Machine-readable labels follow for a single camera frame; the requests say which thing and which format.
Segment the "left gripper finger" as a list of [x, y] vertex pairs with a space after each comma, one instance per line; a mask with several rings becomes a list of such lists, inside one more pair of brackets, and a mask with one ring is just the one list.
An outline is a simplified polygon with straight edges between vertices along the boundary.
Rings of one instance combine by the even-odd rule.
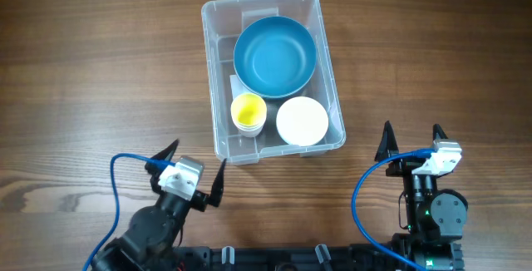
[[145, 170], [149, 175], [160, 175], [164, 169], [169, 165], [174, 165], [171, 161], [173, 158], [180, 141], [174, 140], [165, 149], [152, 156], [150, 160], [145, 164]]
[[221, 200], [224, 194], [224, 170], [226, 166], [226, 159], [222, 160], [222, 163], [219, 167], [219, 171], [214, 179], [214, 182], [211, 187], [209, 194], [209, 205], [214, 207], [219, 207]]

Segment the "yellow cup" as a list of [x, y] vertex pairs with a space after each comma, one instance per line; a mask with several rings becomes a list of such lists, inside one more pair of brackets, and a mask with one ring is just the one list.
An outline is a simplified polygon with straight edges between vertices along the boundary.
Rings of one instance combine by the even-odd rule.
[[265, 100], [254, 93], [243, 93], [231, 103], [230, 113], [235, 125], [254, 127], [262, 125], [267, 117]]

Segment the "pink bowl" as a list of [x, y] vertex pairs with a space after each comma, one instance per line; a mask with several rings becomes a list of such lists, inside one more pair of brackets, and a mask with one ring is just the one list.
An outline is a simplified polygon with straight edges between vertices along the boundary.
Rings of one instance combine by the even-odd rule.
[[289, 145], [316, 145], [329, 126], [325, 108], [316, 100], [297, 96], [285, 101], [278, 109], [276, 126], [280, 137]]

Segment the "dark blue bowl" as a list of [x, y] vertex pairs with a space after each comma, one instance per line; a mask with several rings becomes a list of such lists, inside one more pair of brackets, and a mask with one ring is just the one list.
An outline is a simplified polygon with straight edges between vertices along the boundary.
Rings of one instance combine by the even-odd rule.
[[234, 70], [249, 91], [267, 99], [282, 99], [301, 91], [317, 63], [312, 35], [289, 17], [265, 17], [239, 35]]

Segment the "pink cup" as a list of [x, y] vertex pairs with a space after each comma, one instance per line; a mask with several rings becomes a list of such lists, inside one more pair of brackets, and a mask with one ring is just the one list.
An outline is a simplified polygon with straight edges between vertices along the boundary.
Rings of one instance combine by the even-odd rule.
[[239, 134], [244, 136], [244, 137], [253, 138], [253, 137], [258, 136], [261, 133], [262, 129], [263, 129], [262, 127], [255, 128], [255, 129], [240, 129], [240, 128], [238, 128], [238, 131], [239, 131]]

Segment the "cream cup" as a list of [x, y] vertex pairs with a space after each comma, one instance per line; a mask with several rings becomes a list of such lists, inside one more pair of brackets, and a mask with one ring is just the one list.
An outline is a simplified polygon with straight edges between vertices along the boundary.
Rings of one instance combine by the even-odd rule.
[[236, 126], [238, 132], [244, 136], [245, 135], [252, 135], [252, 136], [258, 135], [264, 128], [264, 124], [265, 122], [261, 121], [257, 125], [247, 126], [238, 121], [234, 122], [234, 125]]

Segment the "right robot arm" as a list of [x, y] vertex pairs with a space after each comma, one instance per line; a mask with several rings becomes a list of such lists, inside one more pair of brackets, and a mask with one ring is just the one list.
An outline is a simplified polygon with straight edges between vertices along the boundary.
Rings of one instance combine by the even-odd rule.
[[406, 207], [405, 234], [394, 234], [386, 248], [426, 270], [462, 270], [461, 247], [468, 203], [460, 193], [440, 190], [437, 180], [454, 171], [462, 159], [458, 142], [440, 125], [433, 126], [431, 153], [389, 163], [386, 175], [400, 177], [403, 191], [399, 201]]

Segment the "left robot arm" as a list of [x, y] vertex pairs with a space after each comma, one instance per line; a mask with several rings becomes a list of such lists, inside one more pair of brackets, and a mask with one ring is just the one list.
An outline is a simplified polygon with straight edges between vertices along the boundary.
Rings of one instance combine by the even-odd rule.
[[[179, 141], [174, 140], [156, 155], [147, 158], [131, 153], [119, 153], [110, 161], [111, 187], [116, 203], [116, 215], [111, 229], [87, 258], [83, 270], [181, 270], [174, 242], [182, 239], [185, 219], [192, 210], [205, 211], [218, 207], [224, 193], [222, 160], [209, 193], [198, 190], [204, 164], [188, 156], [176, 162], [171, 159]], [[115, 164], [119, 159], [135, 159], [145, 163], [150, 186], [158, 194], [155, 204], [136, 211], [127, 231], [112, 239], [120, 219], [120, 201], [116, 188]]]

